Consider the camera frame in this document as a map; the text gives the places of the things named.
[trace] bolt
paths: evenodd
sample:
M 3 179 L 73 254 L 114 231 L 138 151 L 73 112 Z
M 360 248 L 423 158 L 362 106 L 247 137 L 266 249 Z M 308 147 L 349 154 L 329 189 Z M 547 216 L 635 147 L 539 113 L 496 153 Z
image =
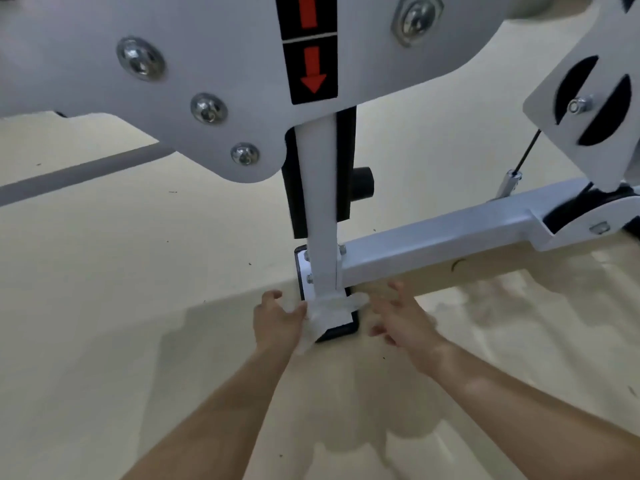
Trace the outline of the bolt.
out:
M 200 93 L 191 99 L 191 113 L 199 122 L 218 125 L 227 119 L 227 106 L 212 94 Z
M 443 10 L 442 0 L 400 0 L 392 31 L 402 45 L 410 47 L 436 24 Z
M 141 80 L 158 80 L 164 74 L 164 58 L 151 44 L 136 37 L 118 42 L 116 53 L 120 65 Z
M 609 223 L 608 223 L 608 222 L 606 222 L 606 221 L 601 222 L 601 223 L 599 223 L 599 224 L 596 224 L 595 226 L 593 226 L 593 227 L 590 227 L 590 228 L 589 228 L 589 231 L 590 231 L 592 234 L 596 234 L 596 235 L 603 235 L 603 234 L 606 234 L 606 233 L 608 233 L 610 230 L 611 230 L 611 226 L 610 226 L 610 225 L 609 225 Z
M 592 98 L 590 97 L 576 98 L 576 99 L 572 99 L 572 101 L 569 103 L 569 106 L 567 106 L 566 110 L 569 112 L 569 114 L 577 115 L 583 112 L 590 111 L 592 107 L 593 107 Z
M 260 151 L 251 143 L 238 143 L 231 148 L 231 158 L 238 165 L 253 165 L 260 159 Z

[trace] horizontal metal beam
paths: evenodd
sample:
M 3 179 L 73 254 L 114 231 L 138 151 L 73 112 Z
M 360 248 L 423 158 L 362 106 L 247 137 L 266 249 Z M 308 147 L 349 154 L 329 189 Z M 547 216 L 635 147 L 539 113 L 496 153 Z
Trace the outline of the horizontal metal beam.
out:
M 27 178 L 0 187 L 0 207 L 20 202 L 49 192 L 81 184 L 94 178 L 104 177 L 144 163 L 160 160 L 175 153 L 175 150 L 162 143 L 150 144 L 110 157 L 100 158 L 62 170 L 52 171 L 37 177 Z
M 575 197 L 577 178 L 346 243 L 345 287 L 537 237 L 544 216 Z

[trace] black sticker with red arrow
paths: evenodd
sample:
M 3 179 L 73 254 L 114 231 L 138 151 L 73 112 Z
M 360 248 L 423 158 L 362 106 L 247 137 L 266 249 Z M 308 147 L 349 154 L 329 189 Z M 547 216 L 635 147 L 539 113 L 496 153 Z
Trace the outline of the black sticker with red arrow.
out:
M 276 0 L 293 104 L 338 97 L 337 0 Z

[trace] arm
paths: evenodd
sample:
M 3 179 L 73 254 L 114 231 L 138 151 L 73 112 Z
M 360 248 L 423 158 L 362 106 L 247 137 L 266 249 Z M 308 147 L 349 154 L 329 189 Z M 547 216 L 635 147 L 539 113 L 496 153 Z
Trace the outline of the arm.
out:
M 279 291 L 253 312 L 257 347 L 231 379 L 144 455 L 122 480 L 240 480 L 278 381 L 300 339 L 302 303 L 285 313 Z
M 382 322 L 371 335 L 405 348 L 529 480 L 640 476 L 640 438 L 469 354 L 435 330 L 402 283 L 390 286 L 397 300 L 372 297 Z

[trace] floor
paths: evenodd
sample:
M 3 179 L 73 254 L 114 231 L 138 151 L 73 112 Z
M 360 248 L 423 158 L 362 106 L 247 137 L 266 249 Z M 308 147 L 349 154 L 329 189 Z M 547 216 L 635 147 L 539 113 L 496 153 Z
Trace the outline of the floor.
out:
M 376 195 L 347 241 L 487 201 L 535 128 L 524 99 L 597 15 L 559 0 L 458 71 L 359 108 Z M 0 121 L 0 184 L 148 144 L 110 116 Z M 542 138 L 519 191 L 578 176 Z M 226 182 L 180 155 L 0 209 L 3 478 L 114 480 L 253 346 L 261 290 L 296 298 L 279 175 Z M 640 434 L 640 246 L 528 244 L 404 278 L 450 339 Z M 377 290 L 382 283 L 368 283 Z M 372 316 L 363 314 L 364 326 Z M 364 334 L 295 358 L 247 479 L 520 479 L 404 355 Z

